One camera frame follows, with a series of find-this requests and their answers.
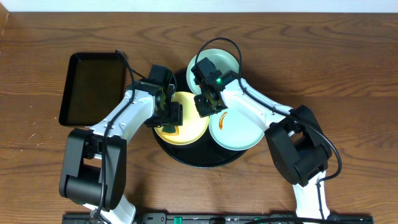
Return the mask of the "green and yellow sponge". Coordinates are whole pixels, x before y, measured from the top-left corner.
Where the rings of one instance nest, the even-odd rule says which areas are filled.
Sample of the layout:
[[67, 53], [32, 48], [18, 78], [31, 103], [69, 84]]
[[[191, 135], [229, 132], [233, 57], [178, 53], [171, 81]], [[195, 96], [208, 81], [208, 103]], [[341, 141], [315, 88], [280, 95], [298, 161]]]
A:
[[174, 125], [166, 125], [162, 127], [161, 134], [166, 136], [178, 136], [179, 129]]

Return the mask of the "yellow plate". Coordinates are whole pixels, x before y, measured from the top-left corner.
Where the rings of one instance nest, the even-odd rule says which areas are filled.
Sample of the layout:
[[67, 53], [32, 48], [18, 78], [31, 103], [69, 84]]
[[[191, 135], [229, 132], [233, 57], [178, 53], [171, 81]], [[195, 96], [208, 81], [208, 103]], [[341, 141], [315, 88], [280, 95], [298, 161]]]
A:
[[179, 102], [183, 106], [183, 125], [176, 126], [176, 133], [165, 133], [163, 127], [154, 128], [156, 134], [165, 142], [182, 146], [195, 142], [205, 133], [209, 118], [201, 118], [197, 112], [194, 94], [178, 91], [174, 94], [172, 102]]

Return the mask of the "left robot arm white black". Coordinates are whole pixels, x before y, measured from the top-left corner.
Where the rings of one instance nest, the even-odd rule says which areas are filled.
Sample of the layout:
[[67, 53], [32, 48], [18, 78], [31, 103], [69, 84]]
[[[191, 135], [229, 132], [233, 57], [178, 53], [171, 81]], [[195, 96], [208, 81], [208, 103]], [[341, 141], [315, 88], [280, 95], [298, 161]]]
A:
[[89, 214], [64, 214], [63, 223], [132, 223], [136, 207], [124, 196], [127, 145], [138, 128], [182, 124], [182, 106], [169, 81], [133, 82], [122, 101], [89, 129], [67, 137], [59, 192]]

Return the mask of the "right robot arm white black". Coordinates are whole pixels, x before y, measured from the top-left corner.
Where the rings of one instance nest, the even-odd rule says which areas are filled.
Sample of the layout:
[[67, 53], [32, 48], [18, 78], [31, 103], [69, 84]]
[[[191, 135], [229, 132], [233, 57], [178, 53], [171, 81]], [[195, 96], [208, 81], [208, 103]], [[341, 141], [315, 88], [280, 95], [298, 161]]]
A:
[[304, 105], [293, 109], [259, 93], [239, 73], [218, 69], [192, 69], [201, 92], [195, 97], [200, 116], [237, 111], [264, 131], [273, 163], [294, 188], [296, 214], [300, 218], [326, 220], [324, 182], [329, 158], [336, 147], [324, 135], [312, 110]]

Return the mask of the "black round tray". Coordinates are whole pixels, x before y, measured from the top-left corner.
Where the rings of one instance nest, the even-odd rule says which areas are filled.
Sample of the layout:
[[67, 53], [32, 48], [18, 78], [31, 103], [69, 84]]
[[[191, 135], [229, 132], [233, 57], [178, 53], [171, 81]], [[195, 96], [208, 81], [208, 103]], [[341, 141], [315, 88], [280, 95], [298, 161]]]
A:
[[[187, 70], [183, 69], [175, 73], [177, 92], [185, 91], [192, 93], [187, 84], [186, 72]], [[209, 124], [201, 138], [191, 144], [182, 146], [167, 143], [156, 134], [154, 128], [152, 131], [156, 141], [170, 157], [192, 167], [209, 168], [223, 166], [236, 160], [246, 152], [246, 150], [232, 151], [220, 146], [211, 136]]]

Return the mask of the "black rectangular tray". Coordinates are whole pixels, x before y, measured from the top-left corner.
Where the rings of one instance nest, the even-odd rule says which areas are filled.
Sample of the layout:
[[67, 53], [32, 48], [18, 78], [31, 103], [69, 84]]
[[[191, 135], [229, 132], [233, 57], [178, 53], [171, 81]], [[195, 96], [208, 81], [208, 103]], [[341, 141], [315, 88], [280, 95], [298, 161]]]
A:
[[104, 119], [124, 96], [125, 66], [115, 52], [71, 55], [58, 122], [92, 126]]

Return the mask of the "mint plate at right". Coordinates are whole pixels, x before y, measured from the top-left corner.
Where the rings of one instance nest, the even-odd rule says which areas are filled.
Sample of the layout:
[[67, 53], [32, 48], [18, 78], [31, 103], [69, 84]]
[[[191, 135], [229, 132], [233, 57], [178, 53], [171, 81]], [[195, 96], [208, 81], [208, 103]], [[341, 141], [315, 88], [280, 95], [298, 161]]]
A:
[[213, 139], [220, 146], [232, 151], [249, 149], [264, 137], [261, 128], [236, 110], [231, 109], [211, 115], [209, 130]]

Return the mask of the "mint plate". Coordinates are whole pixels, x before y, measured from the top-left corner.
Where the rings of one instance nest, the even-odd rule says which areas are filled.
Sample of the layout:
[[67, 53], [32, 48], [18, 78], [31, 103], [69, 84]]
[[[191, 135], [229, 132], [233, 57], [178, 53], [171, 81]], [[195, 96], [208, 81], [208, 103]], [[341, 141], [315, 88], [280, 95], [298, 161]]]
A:
[[249, 149], [264, 137], [261, 128], [236, 110], [231, 109], [211, 115], [209, 130], [213, 139], [220, 146], [232, 151]]
[[[204, 50], [200, 53], [198, 61], [200, 61], [205, 57], [207, 57], [215, 65], [215, 67], [218, 70], [220, 70], [222, 73], [225, 73], [228, 70], [233, 70], [234, 72], [238, 72], [239, 69], [238, 61], [227, 51], [221, 49]], [[186, 79], [190, 91], [194, 95], [199, 95], [201, 94], [201, 89], [198, 85], [195, 84], [194, 82], [195, 76], [191, 71], [191, 69], [195, 65], [195, 59], [196, 55], [191, 59], [190, 63], [188, 64]]]

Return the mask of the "mint plate at back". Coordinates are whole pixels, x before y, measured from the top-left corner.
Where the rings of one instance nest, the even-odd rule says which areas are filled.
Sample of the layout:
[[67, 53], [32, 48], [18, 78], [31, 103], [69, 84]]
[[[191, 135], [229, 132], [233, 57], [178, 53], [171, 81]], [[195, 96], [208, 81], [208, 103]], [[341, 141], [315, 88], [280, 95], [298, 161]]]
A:
[[[239, 69], [238, 61], [227, 51], [221, 49], [204, 50], [200, 53], [198, 61], [200, 61], [205, 57], [207, 57], [215, 65], [215, 67], [218, 70], [220, 70], [222, 73], [225, 73], [228, 70], [233, 70], [234, 72], [238, 72]], [[191, 59], [190, 63], [188, 64], [186, 79], [190, 91], [194, 95], [199, 95], [201, 94], [201, 89], [198, 85], [195, 84], [194, 82], [195, 76], [191, 71], [191, 69], [195, 65], [195, 59], [196, 55]]]

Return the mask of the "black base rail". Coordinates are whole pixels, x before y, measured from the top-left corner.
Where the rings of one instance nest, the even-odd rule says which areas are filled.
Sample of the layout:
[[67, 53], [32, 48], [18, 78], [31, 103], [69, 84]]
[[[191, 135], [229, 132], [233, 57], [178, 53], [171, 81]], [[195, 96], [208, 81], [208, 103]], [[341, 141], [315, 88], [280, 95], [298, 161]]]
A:
[[[293, 214], [272, 215], [167, 215], [144, 213], [131, 221], [132, 224], [245, 224], [245, 223], [305, 223], [303, 218]], [[318, 223], [373, 224], [372, 216], [332, 214]]]

